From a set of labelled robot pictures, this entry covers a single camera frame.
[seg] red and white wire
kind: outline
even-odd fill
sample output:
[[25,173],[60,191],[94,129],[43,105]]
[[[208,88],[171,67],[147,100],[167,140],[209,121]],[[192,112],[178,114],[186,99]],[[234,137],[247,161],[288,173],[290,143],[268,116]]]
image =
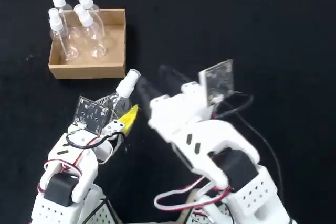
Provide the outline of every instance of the red and white wire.
[[61,165],[65,165],[67,167],[70,167],[70,169],[74,169],[76,172],[78,172],[78,175],[79,176],[82,176],[82,171],[74,164],[68,162],[68,161],[65,161],[65,160],[62,160],[62,159],[58,159],[58,158],[54,158],[54,159],[49,159],[47,162],[44,163],[44,169],[46,170],[47,169],[47,165],[50,163],[50,162],[59,162]]
[[162,193],[162,194],[157,195],[154,199],[155,207],[157,209],[161,210],[161,211],[182,211],[184,209],[189,209],[189,208],[203,207],[205,205],[216,203],[216,202],[222,200],[231,191],[231,188],[228,187],[221,194],[219,194],[218,196],[216,196],[214,198],[211,198],[211,199],[208,199],[208,200],[199,200],[199,201],[195,201],[195,202],[192,202],[192,203],[185,203],[185,204],[180,204],[180,205],[175,205],[175,206],[165,206],[165,205],[162,205],[162,204],[158,203],[158,201],[160,199],[163,199],[165,197],[175,195],[175,194],[183,194],[183,193],[193,189],[202,179],[204,179],[204,176],[202,176],[201,178],[196,180],[191,185],[185,187],[184,189],[172,190],[172,191],[168,191],[166,193]]

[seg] spray bottle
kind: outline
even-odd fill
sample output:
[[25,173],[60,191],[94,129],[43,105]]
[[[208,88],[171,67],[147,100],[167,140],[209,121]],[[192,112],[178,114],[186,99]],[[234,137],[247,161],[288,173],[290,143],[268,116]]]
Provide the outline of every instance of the spray bottle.
[[115,93],[109,96],[105,106],[112,110],[111,121],[119,119],[132,109],[132,102],[129,99],[134,87],[140,78],[140,73],[135,69],[130,69],[125,78],[115,89]]

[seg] black table surface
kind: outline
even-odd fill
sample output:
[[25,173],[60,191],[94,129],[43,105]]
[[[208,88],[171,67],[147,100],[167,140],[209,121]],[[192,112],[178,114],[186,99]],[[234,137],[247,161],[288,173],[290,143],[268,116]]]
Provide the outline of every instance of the black table surface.
[[[285,206],[298,223],[331,221],[334,206],[336,4],[334,0],[95,0],[125,8],[127,69],[154,84],[169,64],[197,73],[234,59],[236,89],[255,95],[243,115],[271,143],[282,165]],[[98,99],[119,79],[58,81],[47,67],[51,0],[0,0],[0,217],[26,223],[43,163],[70,124],[80,95]],[[260,152],[262,141],[228,118]],[[96,183],[124,222],[174,220],[156,210],[158,193],[195,179],[170,146],[146,125],[132,130],[127,151],[101,166]],[[180,203],[185,198],[173,198]]]

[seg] cable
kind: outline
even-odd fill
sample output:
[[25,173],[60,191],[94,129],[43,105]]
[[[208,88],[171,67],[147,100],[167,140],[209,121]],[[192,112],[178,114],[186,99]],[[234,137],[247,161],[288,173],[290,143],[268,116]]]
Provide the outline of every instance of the cable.
[[95,215],[95,213],[105,204],[108,202],[108,199],[105,198],[101,201],[101,203],[98,205],[98,207],[96,207],[86,218],[85,220],[82,222],[82,224],[86,224],[88,223],[88,221],[92,218],[92,216]]
[[74,147],[74,148],[77,148],[77,149],[82,149],[82,150],[88,150],[88,149],[96,148],[96,147],[98,147],[99,145],[101,145],[105,140],[107,140],[107,139],[109,139],[109,138],[111,138],[111,137],[113,137],[113,136],[121,135],[121,136],[123,137],[123,140],[126,139],[126,135],[125,135],[125,133],[123,133],[123,132],[113,132],[111,135],[107,135],[107,136],[102,137],[101,140],[99,140],[98,142],[96,142],[96,143],[94,143],[94,144],[90,144],[90,145],[78,145],[78,144],[75,144],[73,141],[71,141],[70,138],[69,138],[70,135],[73,135],[73,134],[75,134],[75,133],[76,133],[76,131],[74,131],[74,132],[70,132],[68,135],[66,135],[65,138],[66,138],[66,140],[67,140],[67,142],[68,142],[68,144],[69,144],[70,146],[72,146],[72,147]]
[[62,160],[62,159],[58,159],[58,158],[54,158],[54,159],[49,159],[49,160],[47,160],[47,161],[44,163],[44,169],[46,170],[46,169],[47,169],[47,165],[48,165],[48,163],[53,162],[53,161],[58,161],[58,162],[60,162],[61,164],[66,165],[66,166],[68,166],[68,167],[70,167],[70,168],[76,170],[76,171],[79,173],[79,175],[82,176],[82,171],[81,171],[76,165],[74,165],[74,164],[72,164],[72,163],[70,163],[70,162],[68,162],[68,161],[65,161],[65,160]]
[[235,219],[233,218],[233,216],[232,216],[232,213],[231,213],[231,210],[230,210],[230,208],[228,207],[228,205],[227,204],[225,204],[225,207],[227,208],[227,210],[229,211],[229,214],[230,214],[230,216],[231,216],[231,220],[232,220],[232,224],[235,224]]
[[[232,111],[234,110],[233,106],[231,104],[229,104],[228,102],[226,102],[225,100],[223,101],[229,108],[232,109]],[[278,172],[278,179],[279,179],[279,197],[280,200],[282,201],[282,203],[284,203],[284,199],[285,199],[285,192],[284,192],[284,182],[282,179],[282,172],[281,172],[281,166],[280,166],[280,162],[279,159],[277,158],[277,155],[275,154],[272,146],[269,144],[269,142],[266,140],[266,138],[264,138],[255,128],[252,127],[251,124],[249,124],[240,114],[239,112],[236,110],[234,111],[234,113],[236,114],[236,116],[251,130],[253,131],[259,138],[261,138],[261,140],[266,144],[266,146],[268,147],[269,151],[271,152],[271,155],[275,161],[275,164],[277,166],[277,172]]]
[[[254,96],[251,94],[251,95],[248,95],[248,94],[244,94],[244,93],[242,93],[242,92],[239,92],[239,91],[235,91],[234,92],[234,95],[237,95],[237,96],[240,96],[240,97],[248,97],[248,99],[247,99],[247,101],[243,104],[243,105],[241,105],[241,106],[238,106],[238,107],[236,107],[236,108],[233,108],[232,106],[230,107],[231,108],[231,110],[229,110],[229,111],[225,111],[225,112],[223,112],[223,113],[221,113],[221,114],[217,114],[216,112],[214,112],[214,114],[213,114],[213,118],[214,119],[222,119],[222,118],[224,118],[224,117],[226,117],[226,116],[228,116],[228,115],[232,115],[232,114],[234,114],[234,113],[236,113],[236,112],[238,112],[238,111],[241,111],[241,110],[244,110],[244,109],[246,109],[247,107],[249,107],[252,103],[253,103],[253,101],[254,101]],[[217,107],[216,107],[216,109],[215,110],[217,110],[218,109],[218,107],[220,107],[222,104],[227,104],[226,102],[221,102]]]
[[98,165],[104,165],[104,164],[106,164],[106,162],[112,157],[112,155],[113,155],[113,147],[112,147],[112,144],[110,143],[110,142],[108,142],[109,143],[109,145],[110,145],[110,147],[111,147],[111,152],[110,152],[110,154],[109,154],[109,156],[104,160],[104,161],[102,161],[102,162],[99,162],[98,161]]
[[154,199],[154,205],[155,205],[155,207],[157,209],[159,209],[159,210],[162,210],[162,211],[182,211],[184,209],[189,209],[189,208],[203,207],[205,205],[216,203],[216,202],[222,200],[231,191],[231,187],[228,187],[221,194],[219,194],[218,196],[216,196],[214,198],[211,198],[209,200],[196,201],[196,202],[192,202],[192,203],[185,203],[185,204],[180,204],[180,205],[175,205],[175,206],[165,206],[165,205],[162,205],[162,204],[158,203],[158,201],[160,199],[163,199],[163,198],[165,198],[167,196],[171,196],[171,195],[175,195],[175,194],[183,194],[183,193],[191,190],[192,188],[194,188],[204,178],[205,177],[202,176],[201,178],[199,178],[198,180],[196,180],[191,185],[185,187],[184,189],[172,190],[172,191],[168,191],[166,193],[162,193],[162,194],[157,195],[155,197],[155,199]]

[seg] black cable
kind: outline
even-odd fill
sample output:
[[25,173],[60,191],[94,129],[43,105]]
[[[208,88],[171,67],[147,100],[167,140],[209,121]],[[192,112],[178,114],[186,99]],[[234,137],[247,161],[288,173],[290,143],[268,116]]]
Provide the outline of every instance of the black cable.
[[78,144],[75,144],[73,141],[71,141],[69,139],[69,136],[70,135],[73,135],[75,134],[76,132],[78,132],[79,130],[76,130],[76,131],[73,131],[73,132],[70,132],[68,135],[66,135],[65,139],[67,140],[68,144],[74,148],[77,148],[77,149],[82,149],[82,150],[88,150],[88,149],[93,149],[93,148],[96,148],[98,147],[99,145],[101,145],[105,140],[113,137],[113,136],[119,136],[119,135],[122,135],[123,137],[123,141],[126,139],[126,136],[123,132],[113,132],[111,135],[107,135],[107,136],[104,136],[100,141],[94,143],[94,144],[90,144],[90,145],[78,145]]
[[[234,111],[234,108],[231,104],[229,104],[228,102],[226,102],[225,100],[223,101],[229,108],[232,109],[232,111]],[[278,187],[279,187],[279,197],[280,200],[282,201],[282,203],[284,203],[284,199],[285,199],[285,192],[284,192],[284,181],[282,179],[282,172],[281,172],[281,166],[280,166],[280,162],[279,159],[277,158],[277,155],[275,154],[272,146],[269,144],[269,142],[266,140],[266,138],[264,138],[255,128],[252,127],[251,124],[249,124],[240,114],[239,112],[236,110],[234,111],[234,113],[236,114],[236,116],[251,130],[253,131],[257,136],[259,136],[259,138],[261,138],[261,140],[266,144],[267,148],[269,149],[269,151],[271,152],[271,155],[275,161],[276,167],[277,167],[277,172],[278,172],[278,179],[279,179],[279,183],[278,183]]]
[[225,116],[232,115],[232,114],[234,114],[236,112],[239,112],[239,111],[241,111],[243,109],[246,109],[254,101],[254,96],[253,95],[244,94],[244,93],[239,92],[239,91],[235,91],[234,95],[237,95],[237,96],[240,96],[240,97],[248,97],[248,100],[243,105],[241,105],[241,106],[238,106],[238,107],[236,107],[234,109],[231,109],[229,111],[225,111],[225,112],[223,112],[221,114],[216,114],[216,116],[214,117],[214,119],[222,119]]
[[227,204],[225,204],[225,207],[227,208],[227,210],[229,211],[229,214],[230,214],[230,216],[231,216],[231,219],[232,219],[232,224],[235,224],[235,219],[233,218],[233,216],[232,216],[232,213],[231,213],[231,210],[230,210],[230,208],[228,207],[228,205]]
[[86,224],[88,223],[88,221],[92,218],[92,216],[95,215],[95,213],[105,204],[108,202],[108,199],[105,198],[102,200],[102,202],[98,205],[98,207],[96,207],[86,218],[85,220],[82,222],[82,224]]

